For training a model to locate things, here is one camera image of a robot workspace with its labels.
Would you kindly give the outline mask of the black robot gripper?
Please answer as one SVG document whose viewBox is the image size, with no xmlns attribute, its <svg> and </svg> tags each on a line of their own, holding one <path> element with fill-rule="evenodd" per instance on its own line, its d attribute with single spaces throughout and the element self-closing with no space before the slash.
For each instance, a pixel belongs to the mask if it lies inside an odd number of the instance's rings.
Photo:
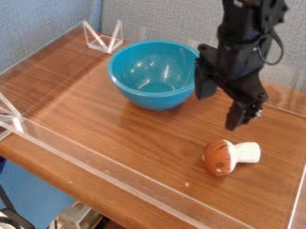
<svg viewBox="0 0 306 229">
<path fill-rule="evenodd" d="M 235 100 L 224 127 L 234 131 L 263 113 L 267 93 L 258 74 L 267 64 L 272 43 L 280 39 L 275 26 L 284 21 L 286 0 L 221 0 L 223 17 L 217 27 L 219 44 L 197 46 L 195 93 L 208 98 L 223 89 Z"/>
</svg>

